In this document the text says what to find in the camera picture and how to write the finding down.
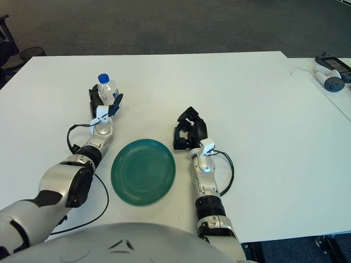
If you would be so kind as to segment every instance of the green plate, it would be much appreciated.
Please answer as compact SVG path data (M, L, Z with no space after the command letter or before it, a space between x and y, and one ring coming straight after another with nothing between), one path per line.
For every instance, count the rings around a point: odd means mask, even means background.
M141 139L125 146L116 156L111 182L116 194L132 205L149 205L171 189L176 164L162 143Z

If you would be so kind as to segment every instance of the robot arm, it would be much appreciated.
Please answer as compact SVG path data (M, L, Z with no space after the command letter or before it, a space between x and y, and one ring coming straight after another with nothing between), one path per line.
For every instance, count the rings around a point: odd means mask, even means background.
M0 259L44 242L72 208L88 197L93 176L114 137L112 116L122 99L97 108L92 136L75 154L51 167L34 199L20 200L0 211Z
M174 130L174 149L191 148L189 158L193 160L194 202L197 214L197 232L217 249L234 260L245 261L245 253L225 214L220 193L214 179L214 141L207 137L206 124L192 108L188 108L178 119ZM180 130L188 131L188 139L180 138Z

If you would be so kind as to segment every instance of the chair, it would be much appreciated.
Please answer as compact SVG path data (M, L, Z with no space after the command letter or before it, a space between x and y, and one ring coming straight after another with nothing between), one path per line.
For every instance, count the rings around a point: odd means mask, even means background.
M9 68L2 68L3 65L9 60L11 56L18 55L20 53L15 40L13 39L9 28L5 23L5 19L9 15L0 16L0 87L4 86L6 83L6 76L13 76L16 74L14 70L19 69L25 63L22 62L16 66Z

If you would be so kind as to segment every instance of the plastic bottle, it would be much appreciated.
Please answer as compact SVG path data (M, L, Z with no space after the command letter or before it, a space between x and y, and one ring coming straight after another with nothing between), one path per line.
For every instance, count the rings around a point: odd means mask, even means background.
M100 74L98 79L100 82L98 89L104 105L112 105L115 98L119 95L115 82L110 80L107 74Z

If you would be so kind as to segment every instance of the blue bottle cap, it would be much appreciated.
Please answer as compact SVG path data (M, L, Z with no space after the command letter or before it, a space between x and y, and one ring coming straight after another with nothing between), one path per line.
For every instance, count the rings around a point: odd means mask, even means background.
M105 84L110 81L109 75L107 74L100 74L98 79L101 84Z

